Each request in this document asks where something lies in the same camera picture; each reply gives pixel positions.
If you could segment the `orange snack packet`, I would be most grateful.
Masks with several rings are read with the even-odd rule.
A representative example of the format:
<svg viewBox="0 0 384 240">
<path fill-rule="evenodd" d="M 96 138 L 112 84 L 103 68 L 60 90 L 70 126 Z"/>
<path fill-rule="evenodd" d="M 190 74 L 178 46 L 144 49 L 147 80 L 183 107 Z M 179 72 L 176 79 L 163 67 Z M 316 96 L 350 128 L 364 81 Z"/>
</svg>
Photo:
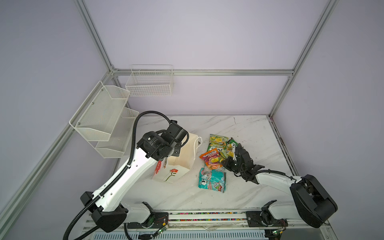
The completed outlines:
<svg viewBox="0 0 384 240">
<path fill-rule="evenodd" d="M 217 148 L 214 148 L 200 155 L 200 159 L 206 164 L 206 167 L 210 170 L 216 170 L 223 166 L 223 157 L 221 156 L 220 151 Z"/>
</svg>

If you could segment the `white floral paper bag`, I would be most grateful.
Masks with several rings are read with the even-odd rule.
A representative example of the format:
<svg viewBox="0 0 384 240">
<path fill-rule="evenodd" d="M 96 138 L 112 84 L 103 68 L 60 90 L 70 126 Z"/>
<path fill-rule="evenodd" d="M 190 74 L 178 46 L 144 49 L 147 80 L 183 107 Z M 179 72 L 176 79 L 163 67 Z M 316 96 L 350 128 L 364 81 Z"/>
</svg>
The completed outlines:
<svg viewBox="0 0 384 240">
<path fill-rule="evenodd" d="M 189 133 L 189 140 L 181 148 L 178 157 L 171 156 L 158 162 L 152 179 L 157 182 L 172 184 L 187 174 L 194 165 L 198 148 L 202 144 L 201 137 Z"/>
</svg>

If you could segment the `teal snack packet top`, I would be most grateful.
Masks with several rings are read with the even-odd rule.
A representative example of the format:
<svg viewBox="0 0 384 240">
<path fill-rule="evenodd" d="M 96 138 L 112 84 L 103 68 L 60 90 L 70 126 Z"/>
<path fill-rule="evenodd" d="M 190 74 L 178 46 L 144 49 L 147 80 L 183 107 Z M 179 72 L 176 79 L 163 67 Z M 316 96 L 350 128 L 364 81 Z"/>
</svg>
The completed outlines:
<svg viewBox="0 0 384 240">
<path fill-rule="evenodd" d="M 198 187 L 200 189 L 224 193 L 226 190 L 226 173 L 220 170 L 201 168 Z"/>
</svg>

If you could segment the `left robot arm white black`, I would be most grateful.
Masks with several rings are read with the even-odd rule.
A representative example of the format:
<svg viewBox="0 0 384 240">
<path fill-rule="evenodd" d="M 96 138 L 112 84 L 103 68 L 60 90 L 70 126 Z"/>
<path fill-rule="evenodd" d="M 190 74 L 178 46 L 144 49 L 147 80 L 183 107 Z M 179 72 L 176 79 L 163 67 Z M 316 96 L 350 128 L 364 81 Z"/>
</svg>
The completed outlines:
<svg viewBox="0 0 384 240">
<path fill-rule="evenodd" d="M 148 203 L 127 204 L 123 198 L 150 167 L 170 156 L 179 156 L 188 140 L 189 133 L 172 121 L 166 130 L 148 132 L 134 143 L 134 152 L 125 165 L 103 187 L 81 197 L 90 206 L 96 226 L 110 233 L 129 222 L 151 225 L 154 212 Z"/>
</svg>

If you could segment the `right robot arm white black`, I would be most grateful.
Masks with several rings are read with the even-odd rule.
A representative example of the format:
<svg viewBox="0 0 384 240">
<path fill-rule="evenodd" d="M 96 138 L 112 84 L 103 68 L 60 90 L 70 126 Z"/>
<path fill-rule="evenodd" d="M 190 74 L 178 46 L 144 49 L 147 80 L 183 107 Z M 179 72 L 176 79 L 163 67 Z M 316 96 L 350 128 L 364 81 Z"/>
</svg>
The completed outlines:
<svg viewBox="0 0 384 240">
<path fill-rule="evenodd" d="M 316 177 L 289 176 L 256 165 L 242 145 L 237 145 L 234 156 L 228 156 L 222 165 L 246 182 L 268 186 L 291 196 L 290 201 L 271 200 L 262 206 L 257 217 L 249 216 L 250 221 L 264 227 L 286 228 L 289 220 L 302 220 L 312 228 L 319 228 L 338 210 L 338 205 Z"/>
</svg>

